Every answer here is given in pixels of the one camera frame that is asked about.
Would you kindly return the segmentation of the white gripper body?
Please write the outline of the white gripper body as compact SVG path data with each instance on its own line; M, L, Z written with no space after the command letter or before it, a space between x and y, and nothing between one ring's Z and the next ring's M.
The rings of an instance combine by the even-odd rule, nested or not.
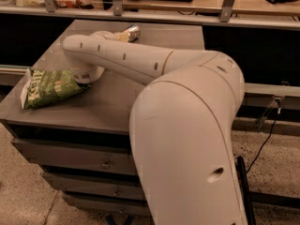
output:
M108 40L117 40L117 37L114 33L109 31L96 31L91 34L92 38L104 38Z

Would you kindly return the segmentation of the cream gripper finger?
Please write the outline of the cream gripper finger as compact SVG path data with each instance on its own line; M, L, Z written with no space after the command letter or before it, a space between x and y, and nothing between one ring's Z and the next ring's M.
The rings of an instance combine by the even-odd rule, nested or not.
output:
M121 42L129 42L129 34L127 32L114 33L117 40Z

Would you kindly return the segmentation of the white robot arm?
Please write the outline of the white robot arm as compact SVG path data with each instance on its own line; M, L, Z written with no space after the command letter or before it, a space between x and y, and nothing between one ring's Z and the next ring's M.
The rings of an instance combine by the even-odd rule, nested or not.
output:
M231 139L245 82L230 56L84 35L63 51L80 83L103 67L144 84L129 137L155 225L248 225Z

